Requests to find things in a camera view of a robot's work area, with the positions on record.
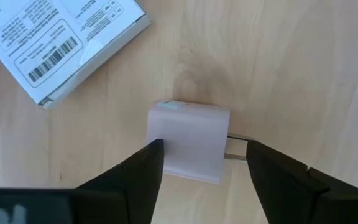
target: wood grain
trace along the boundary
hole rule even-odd
[[[97,176],[144,145],[161,99],[227,106],[231,133],[358,186],[358,1],[140,3],[153,24],[54,110],[0,63],[0,186]],[[222,185],[165,176],[160,195],[155,223],[265,222],[235,161]]]

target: acer box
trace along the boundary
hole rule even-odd
[[[0,0],[0,60],[51,108],[149,24],[134,0]]]

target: label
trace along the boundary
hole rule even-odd
[[[9,56],[41,32],[57,14],[58,10],[49,0],[36,0],[0,29],[0,46],[4,50],[15,47]]]
[[[36,103],[55,100],[144,14],[134,0],[0,0],[0,59]]]
[[[64,20],[59,20],[14,63],[32,87],[39,86],[83,47]]]

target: wooden table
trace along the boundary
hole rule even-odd
[[[0,63],[0,186],[99,175],[144,145],[161,99],[230,107],[230,132],[358,186],[358,1],[140,3],[152,26],[54,110]],[[226,161],[223,179],[166,175],[154,222],[266,223],[246,164]]]

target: metal prong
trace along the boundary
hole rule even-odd
[[[245,156],[238,156],[238,155],[228,154],[228,153],[224,154],[224,158],[230,159],[230,160],[237,160],[237,161],[247,161],[247,158]]]

